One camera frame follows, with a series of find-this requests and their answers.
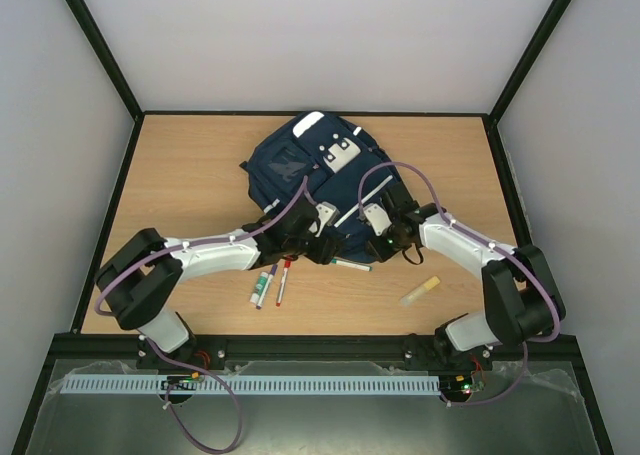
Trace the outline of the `green cap marker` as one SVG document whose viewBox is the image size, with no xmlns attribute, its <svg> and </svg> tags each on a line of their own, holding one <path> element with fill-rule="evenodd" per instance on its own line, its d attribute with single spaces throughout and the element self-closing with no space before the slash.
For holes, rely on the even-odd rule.
<svg viewBox="0 0 640 455">
<path fill-rule="evenodd" d="M 336 266 L 345 267 L 345 268 L 365 271 L 365 272 L 372 271 L 372 267 L 370 265 L 357 263 L 357 262 L 351 262 L 351 261 L 337 259 L 337 258 L 332 259 L 331 260 L 331 264 L 334 264 Z"/>
</svg>

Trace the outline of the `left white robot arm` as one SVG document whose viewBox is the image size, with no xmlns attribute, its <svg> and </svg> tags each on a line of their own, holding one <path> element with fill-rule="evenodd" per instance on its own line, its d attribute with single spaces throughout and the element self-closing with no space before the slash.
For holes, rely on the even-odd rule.
<svg viewBox="0 0 640 455">
<path fill-rule="evenodd" d="M 164 238 L 154 228 L 132 237 L 99 270 L 94 310 L 113 317 L 123 330 L 136 330 L 165 353 L 192 338 L 186 322 L 168 307 L 175 287 L 195 277 L 271 267 L 300 256 L 327 264 L 340 248 L 329 227 L 338 210 L 306 200 L 268 220 L 228 234 L 195 239 Z"/>
</svg>

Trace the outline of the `green label glue stick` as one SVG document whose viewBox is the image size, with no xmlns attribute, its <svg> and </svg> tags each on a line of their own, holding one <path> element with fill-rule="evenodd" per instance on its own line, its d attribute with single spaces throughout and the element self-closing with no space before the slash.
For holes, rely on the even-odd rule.
<svg viewBox="0 0 640 455">
<path fill-rule="evenodd" d="M 258 301 L 260 300 L 260 297 L 264 291 L 264 287 L 266 285 L 266 282 L 268 280 L 268 276 L 269 274 L 267 272 L 261 272 L 256 284 L 254 285 L 254 288 L 252 290 L 251 296 L 249 301 L 254 304 L 257 305 Z"/>
</svg>

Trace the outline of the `red cap marker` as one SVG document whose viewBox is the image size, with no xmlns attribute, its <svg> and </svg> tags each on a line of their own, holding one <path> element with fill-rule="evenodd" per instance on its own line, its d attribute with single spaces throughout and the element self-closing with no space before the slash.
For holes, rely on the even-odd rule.
<svg viewBox="0 0 640 455">
<path fill-rule="evenodd" d="M 286 259 L 284 262 L 284 266 L 283 266 L 283 270 L 282 270 L 282 274 L 281 274 L 281 278 L 280 278 L 280 283 L 279 283 L 279 288 L 278 288 L 278 294 L 276 297 L 276 302 L 275 302 L 275 306 L 276 307 L 281 307 L 283 299 L 284 299 L 284 294 L 285 294 L 285 290 L 286 290 L 286 284 L 287 284 L 287 279 L 288 279 L 288 274 L 289 274 L 289 270 L 290 267 L 292 265 L 292 260 L 291 259 Z"/>
</svg>

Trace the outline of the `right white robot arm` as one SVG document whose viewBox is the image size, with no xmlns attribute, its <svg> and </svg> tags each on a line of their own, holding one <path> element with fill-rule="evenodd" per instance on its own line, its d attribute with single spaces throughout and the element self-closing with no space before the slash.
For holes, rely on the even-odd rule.
<svg viewBox="0 0 640 455">
<path fill-rule="evenodd" d="M 434 332 L 434 351 L 455 367 L 481 346 L 516 347 L 554 339 L 566 308 L 543 252 L 513 247 L 459 223 L 432 202 L 419 205 L 402 183 L 366 203 L 360 217 L 372 228 L 367 251 L 379 262 L 412 247 L 436 252 L 480 280 L 483 309 L 445 322 Z"/>
</svg>

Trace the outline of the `purple cap marker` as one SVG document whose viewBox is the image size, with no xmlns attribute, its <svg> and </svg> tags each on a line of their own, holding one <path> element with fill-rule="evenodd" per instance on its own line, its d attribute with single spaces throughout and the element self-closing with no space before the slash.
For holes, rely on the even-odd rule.
<svg viewBox="0 0 640 455">
<path fill-rule="evenodd" d="M 266 282 L 264 284 L 263 290 L 262 290 L 262 292 L 261 292 L 261 294 L 259 296 L 258 302 L 256 304 L 256 309 L 258 309 L 258 310 L 262 309 L 262 307 L 264 305 L 266 296 L 267 296 L 269 288 L 270 288 L 270 286 L 271 286 L 271 284 L 273 282 L 273 279 L 275 277 L 277 269 L 278 269 L 278 263 L 273 264 L 271 269 L 270 269 L 270 271 L 269 271 L 269 274 L 267 276 L 267 279 L 266 279 Z"/>
</svg>

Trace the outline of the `navy blue backpack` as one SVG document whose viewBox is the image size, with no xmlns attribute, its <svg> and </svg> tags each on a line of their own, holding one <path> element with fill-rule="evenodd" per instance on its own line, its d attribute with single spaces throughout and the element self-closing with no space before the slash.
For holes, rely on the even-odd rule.
<svg viewBox="0 0 640 455">
<path fill-rule="evenodd" d="M 333 230 L 344 238 L 339 257 L 370 264 L 365 250 L 375 235 L 359 219 L 362 203 L 381 205 L 386 189 L 402 181 L 397 169 L 382 167 L 365 181 L 371 168 L 390 158 L 361 126 L 324 111 L 304 112 L 259 143 L 241 164 L 248 174 L 249 197 L 264 213 L 279 213 L 293 198 L 304 177 L 316 202 L 328 202 L 338 210 Z"/>
</svg>

